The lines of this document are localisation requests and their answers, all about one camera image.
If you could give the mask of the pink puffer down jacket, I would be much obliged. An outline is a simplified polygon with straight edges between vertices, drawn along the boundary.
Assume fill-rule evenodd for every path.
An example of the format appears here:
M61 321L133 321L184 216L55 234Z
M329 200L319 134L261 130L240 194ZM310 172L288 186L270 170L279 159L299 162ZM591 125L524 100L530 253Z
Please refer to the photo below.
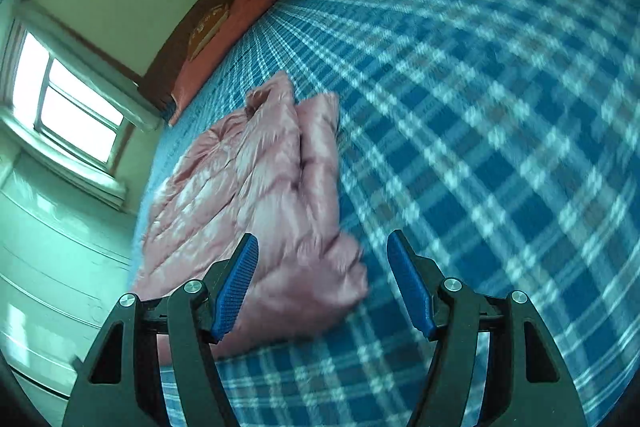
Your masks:
M340 225L337 95L296 101L278 72L200 134L155 192L132 288L166 296L230 258L245 234L257 267L218 359L312 337L366 297L361 249Z

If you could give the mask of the white wardrobe with circles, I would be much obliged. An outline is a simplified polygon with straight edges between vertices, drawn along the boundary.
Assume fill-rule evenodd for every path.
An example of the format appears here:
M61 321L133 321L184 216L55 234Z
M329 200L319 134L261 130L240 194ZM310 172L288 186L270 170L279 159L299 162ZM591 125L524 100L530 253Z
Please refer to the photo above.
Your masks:
M39 384L69 395L127 288L134 217L78 190L27 154L1 185L1 349Z

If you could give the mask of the blue plaid bed sheet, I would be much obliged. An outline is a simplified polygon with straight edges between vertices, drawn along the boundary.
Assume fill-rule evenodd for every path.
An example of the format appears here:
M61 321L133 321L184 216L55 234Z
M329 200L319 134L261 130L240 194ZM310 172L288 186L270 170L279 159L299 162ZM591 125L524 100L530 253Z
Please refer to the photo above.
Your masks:
M525 291L597 425L639 368L639 0L279 0L166 129L142 196L278 70L340 98L341 224L366 300L218 365L244 426L402 426L434 347L386 259L403 231L476 291Z

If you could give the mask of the white framed side window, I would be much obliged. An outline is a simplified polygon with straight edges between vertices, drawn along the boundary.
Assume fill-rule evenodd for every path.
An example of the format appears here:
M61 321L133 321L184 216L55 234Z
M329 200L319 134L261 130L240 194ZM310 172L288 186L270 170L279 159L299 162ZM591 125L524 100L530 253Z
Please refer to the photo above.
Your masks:
M3 48L1 106L61 152L112 172L132 130L125 116L14 20Z

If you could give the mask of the small embroidered cushion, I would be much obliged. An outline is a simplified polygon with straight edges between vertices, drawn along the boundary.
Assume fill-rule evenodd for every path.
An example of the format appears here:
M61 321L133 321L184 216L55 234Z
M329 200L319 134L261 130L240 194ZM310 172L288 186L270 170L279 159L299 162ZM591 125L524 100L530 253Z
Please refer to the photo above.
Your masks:
M198 56L206 44L219 31L220 26L227 20L228 16L228 4L218 4L203 15L192 30L188 41L188 48L186 49L186 59L188 61L193 61Z

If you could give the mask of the orange red pillow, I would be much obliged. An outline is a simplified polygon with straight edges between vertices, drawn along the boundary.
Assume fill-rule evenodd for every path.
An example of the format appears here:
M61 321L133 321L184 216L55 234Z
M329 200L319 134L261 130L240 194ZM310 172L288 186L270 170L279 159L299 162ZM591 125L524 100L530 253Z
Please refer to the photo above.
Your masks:
M175 108L168 118L173 126L184 110L204 86L210 75L221 64L226 55L241 37L267 12L278 0L234 0L229 5L229 16L220 26L212 40L206 44L193 61L184 61L174 87L171 101Z

